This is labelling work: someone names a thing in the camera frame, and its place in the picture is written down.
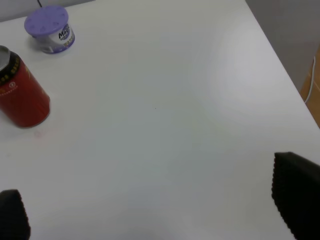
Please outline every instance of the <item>container label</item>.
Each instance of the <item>container label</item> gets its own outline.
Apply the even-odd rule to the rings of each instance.
[[[17,54],[11,52],[8,65],[0,71],[0,86],[8,83],[18,72],[20,67],[20,58]]]
[[[75,41],[75,34],[67,23],[61,30],[48,36],[35,38],[41,50],[48,54],[60,53],[69,48]]]

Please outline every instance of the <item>floor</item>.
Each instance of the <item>floor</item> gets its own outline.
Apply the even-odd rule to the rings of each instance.
[[[320,0],[245,0],[296,89],[320,42]]]
[[[61,5],[64,7],[92,0],[39,0],[42,6]],[[39,8],[37,0],[0,0],[0,22],[21,18]]]
[[[306,103],[307,108],[309,109],[310,113],[312,114],[316,124],[320,128],[320,47],[316,53],[316,61],[315,61],[315,68],[314,68],[314,85],[312,88],[311,96]],[[312,67],[313,63],[308,71],[308,75],[303,83],[303,86],[300,91],[300,95],[303,100],[305,100],[308,96],[308,92],[310,89],[310,82],[312,76]]]

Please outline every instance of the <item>table surface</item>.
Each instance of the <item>table surface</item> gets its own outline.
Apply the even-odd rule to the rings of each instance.
[[[0,189],[33,240],[293,240],[274,152],[320,163],[320,132],[244,1],[97,0],[39,52],[0,23],[51,97],[39,126],[0,118]]]

